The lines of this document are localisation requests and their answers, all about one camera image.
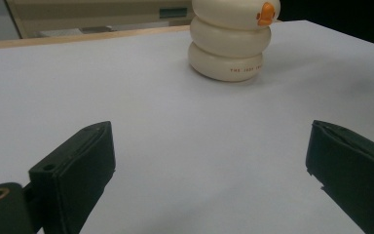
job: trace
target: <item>white surface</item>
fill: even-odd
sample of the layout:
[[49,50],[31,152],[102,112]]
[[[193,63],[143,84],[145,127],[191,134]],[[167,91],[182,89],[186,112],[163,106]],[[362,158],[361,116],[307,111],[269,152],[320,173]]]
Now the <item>white surface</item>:
[[195,72],[188,31],[0,50],[0,183],[110,120],[118,168],[82,233],[361,233],[304,163],[315,119],[374,140],[374,45],[272,34],[244,83]]

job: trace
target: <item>white duck toy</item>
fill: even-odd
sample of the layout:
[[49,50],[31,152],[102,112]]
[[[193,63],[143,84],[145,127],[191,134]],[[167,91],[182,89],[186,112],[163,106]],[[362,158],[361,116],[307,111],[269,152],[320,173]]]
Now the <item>white duck toy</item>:
[[262,66],[280,0],[193,0],[190,64],[207,77],[243,81]]

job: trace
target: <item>duck beak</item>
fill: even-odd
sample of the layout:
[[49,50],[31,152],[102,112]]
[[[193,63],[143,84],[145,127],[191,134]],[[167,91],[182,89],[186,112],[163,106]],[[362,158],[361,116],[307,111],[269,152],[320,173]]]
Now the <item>duck beak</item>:
[[265,4],[263,4],[262,12],[257,14],[257,25],[269,26],[273,22],[275,13],[275,7],[271,3],[266,2]]

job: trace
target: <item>stacked ring toy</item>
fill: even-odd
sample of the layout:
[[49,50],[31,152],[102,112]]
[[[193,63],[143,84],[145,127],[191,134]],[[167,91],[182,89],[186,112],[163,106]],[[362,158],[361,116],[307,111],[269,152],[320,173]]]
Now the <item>stacked ring toy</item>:
[[221,81],[243,81],[256,75],[271,39],[269,25],[278,18],[279,0],[193,0],[190,64]]

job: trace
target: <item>toy base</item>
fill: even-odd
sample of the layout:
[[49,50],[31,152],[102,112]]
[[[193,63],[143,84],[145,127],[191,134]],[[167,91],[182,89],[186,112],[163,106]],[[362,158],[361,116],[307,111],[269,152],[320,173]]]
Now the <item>toy base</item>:
[[190,64],[198,72],[212,79],[229,82],[248,80],[259,73],[263,56],[259,54],[251,58],[227,58],[212,55],[191,43],[188,58]]

